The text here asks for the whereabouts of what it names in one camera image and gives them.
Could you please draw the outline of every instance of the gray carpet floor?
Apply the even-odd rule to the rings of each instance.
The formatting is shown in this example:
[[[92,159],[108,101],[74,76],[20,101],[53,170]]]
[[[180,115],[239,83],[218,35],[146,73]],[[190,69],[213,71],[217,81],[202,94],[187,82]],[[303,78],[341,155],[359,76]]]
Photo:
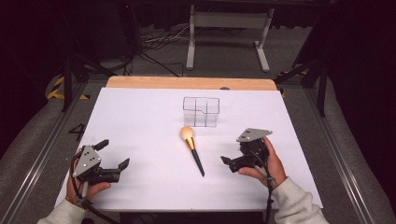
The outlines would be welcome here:
[[[271,71],[264,73],[259,65],[256,51],[252,47],[260,31],[244,30],[230,35],[224,30],[205,29],[196,36],[195,64],[192,71],[182,71],[181,63],[186,62],[188,41],[180,38],[162,49],[145,51],[147,55],[165,64],[169,69],[184,77],[244,77],[244,78],[275,78],[281,71],[291,70],[291,65],[304,43],[309,28],[271,29],[264,45]],[[128,65],[126,72],[131,76],[172,76],[169,71],[156,63],[150,63],[142,57],[135,56],[133,65]],[[107,60],[103,66],[119,63]],[[123,69],[116,71],[122,75]],[[361,197],[365,201],[372,220],[361,220],[358,209],[354,207],[345,187],[344,180],[335,165],[330,153],[330,146],[326,135],[316,119],[316,109],[310,104],[309,91],[299,85],[301,77],[293,77],[279,85],[285,90],[285,105],[289,111],[294,129],[302,145],[309,168],[315,177],[321,200],[323,214],[330,223],[396,223],[390,208],[389,200],[381,189],[375,176],[367,166],[358,145],[339,108],[332,83],[329,81],[326,94],[326,122],[332,130],[333,136],[352,171],[356,183],[361,190]],[[63,100],[49,99],[48,104],[39,111],[20,132],[0,161],[0,217],[14,211],[8,208],[15,204],[16,195],[23,194],[23,200],[18,201],[18,209],[9,223],[36,223],[45,217],[53,208],[56,197],[61,189],[69,162],[78,147],[78,134],[69,133],[79,124],[87,124],[97,99],[99,90],[106,85],[107,78],[103,75],[92,75],[83,94],[90,95],[89,100],[78,100],[70,111],[67,120],[59,132],[59,137],[53,140],[48,159],[38,161],[42,148],[48,143],[49,136],[57,123],[61,113]],[[43,168],[29,179],[32,167],[42,163]],[[21,189],[26,180],[31,181],[32,188]],[[117,213],[106,213],[116,220],[120,220]],[[95,223],[105,223],[103,220],[89,214]]]

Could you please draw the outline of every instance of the white sleeve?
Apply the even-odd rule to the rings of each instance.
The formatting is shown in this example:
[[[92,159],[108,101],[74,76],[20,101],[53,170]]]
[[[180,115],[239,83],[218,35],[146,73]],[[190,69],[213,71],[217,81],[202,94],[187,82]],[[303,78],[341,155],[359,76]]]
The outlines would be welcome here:
[[[279,211],[275,214],[276,223],[329,223],[320,207],[312,204],[312,194],[305,192],[289,177],[273,191],[273,195],[279,204]]]
[[[85,214],[84,209],[64,199],[47,217],[38,220],[37,224],[80,224]]]

